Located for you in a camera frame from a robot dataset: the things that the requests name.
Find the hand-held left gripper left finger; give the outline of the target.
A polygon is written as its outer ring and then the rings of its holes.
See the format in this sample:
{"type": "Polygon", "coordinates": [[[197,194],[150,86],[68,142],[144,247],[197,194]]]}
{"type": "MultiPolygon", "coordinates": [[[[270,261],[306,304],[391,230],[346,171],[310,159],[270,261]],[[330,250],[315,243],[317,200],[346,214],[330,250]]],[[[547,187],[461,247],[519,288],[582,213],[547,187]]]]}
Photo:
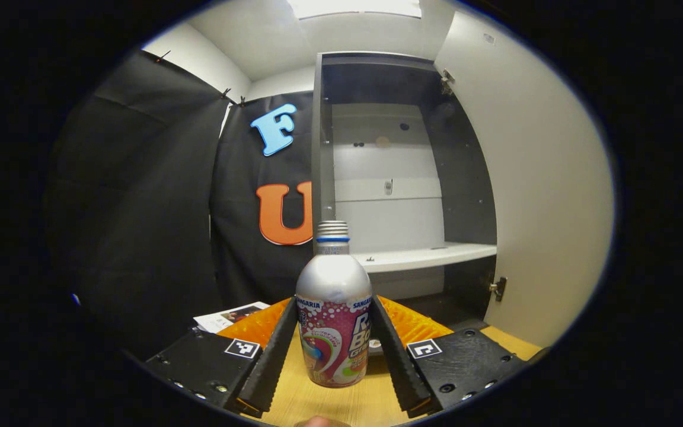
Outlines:
{"type": "Polygon", "coordinates": [[[150,357],[157,379],[216,410],[260,418],[268,412],[296,327],[296,298],[274,304],[230,326],[230,332],[193,327],[150,357]]]}

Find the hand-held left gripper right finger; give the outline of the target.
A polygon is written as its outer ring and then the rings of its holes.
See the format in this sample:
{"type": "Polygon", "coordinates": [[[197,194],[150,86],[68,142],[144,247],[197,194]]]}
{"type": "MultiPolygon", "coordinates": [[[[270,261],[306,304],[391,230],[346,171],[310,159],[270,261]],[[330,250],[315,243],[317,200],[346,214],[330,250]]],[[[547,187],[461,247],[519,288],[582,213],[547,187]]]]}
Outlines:
{"type": "Polygon", "coordinates": [[[547,354],[491,328],[448,295],[396,301],[380,295],[371,307],[373,354],[387,362],[401,410],[410,418],[475,400],[547,354]]]}

